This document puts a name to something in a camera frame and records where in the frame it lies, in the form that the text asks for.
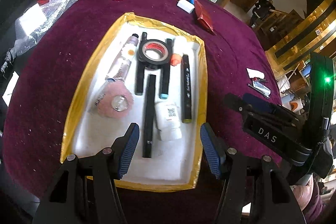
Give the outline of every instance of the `person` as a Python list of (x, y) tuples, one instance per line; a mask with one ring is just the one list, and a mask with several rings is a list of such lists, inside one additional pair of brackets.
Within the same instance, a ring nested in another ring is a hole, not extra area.
[(270, 9), (275, 9), (272, 0), (258, 0), (252, 10), (253, 15), (251, 17), (250, 27), (254, 25), (258, 18), (263, 20), (265, 17), (271, 14), (271, 12), (269, 11)]

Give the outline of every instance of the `table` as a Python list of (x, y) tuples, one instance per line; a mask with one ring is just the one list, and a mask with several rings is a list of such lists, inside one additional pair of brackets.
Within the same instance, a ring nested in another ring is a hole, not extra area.
[[(63, 127), (85, 65), (109, 27), (125, 12), (175, 25), (203, 39), (208, 64), (207, 121), (229, 146), (247, 156), (270, 155), (279, 163), (278, 155), (241, 130), (241, 115), (222, 104), (228, 92), (254, 93), (247, 87), (246, 67), (265, 73), (272, 91), (269, 101), (281, 103), (265, 53), (247, 25), (214, 3), (199, 1), (214, 21), (216, 36), (179, 9), (176, 0), (79, 0), (70, 7), (36, 46), (14, 89), (3, 137), (9, 174), (36, 196), (43, 196), (60, 166)], [(203, 164), (196, 189), (176, 193), (119, 189), (118, 193), (129, 223), (138, 219), (172, 223), (177, 218), (177, 223), (210, 223), (221, 185)], [(151, 213), (143, 209), (150, 207)]]

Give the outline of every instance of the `pink fluffy powder puff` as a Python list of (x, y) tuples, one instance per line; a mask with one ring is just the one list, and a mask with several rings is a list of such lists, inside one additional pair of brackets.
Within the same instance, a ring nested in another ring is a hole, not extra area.
[[(115, 81), (108, 83), (104, 88), (105, 96), (98, 104), (98, 114), (101, 116), (121, 119), (125, 117), (131, 110), (134, 100), (130, 91), (125, 87), (124, 82)], [(128, 102), (128, 108), (124, 111), (117, 111), (112, 107), (112, 100), (117, 95), (123, 95)]]

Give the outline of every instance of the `red package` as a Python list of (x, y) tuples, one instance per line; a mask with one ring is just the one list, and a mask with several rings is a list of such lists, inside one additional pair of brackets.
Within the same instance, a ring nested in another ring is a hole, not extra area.
[(202, 4), (200, 4), (198, 0), (195, 0), (194, 1), (194, 6), (195, 6), (195, 12), (196, 12), (196, 15), (197, 15), (198, 22), (208, 32), (210, 32), (211, 34), (216, 35), (215, 32), (213, 31), (212, 20), (210, 18), (210, 15), (204, 9), (204, 7), (202, 6)]

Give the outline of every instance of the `metal bolt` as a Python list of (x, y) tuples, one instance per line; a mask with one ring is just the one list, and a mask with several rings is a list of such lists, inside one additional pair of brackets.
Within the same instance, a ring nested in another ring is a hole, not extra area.
[(107, 147), (107, 148), (104, 148), (103, 149), (103, 154), (104, 155), (108, 155), (108, 154), (111, 154), (112, 152), (112, 149), (110, 147)]
[(235, 155), (235, 154), (237, 154), (237, 150), (235, 150), (235, 149), (232, 148), (232, 147), (230, 147), (230, 148), (227, 150), (227, 152), (228, 152), (229, 154), (231, 154), (231, 155)]
[(74, 155), (74, 154), (71, 154), (71, 155), (67, 156), (67, 160), (68, 160), (68, 161), (72, 161), (72, 160), (74, 160), (75, 158), (76, 158), (76, 155)]
[(270, 156), (263, 156), (263, 160), (266, 161), (266, 162), (271, 162), (272, 161), (272, 158)]

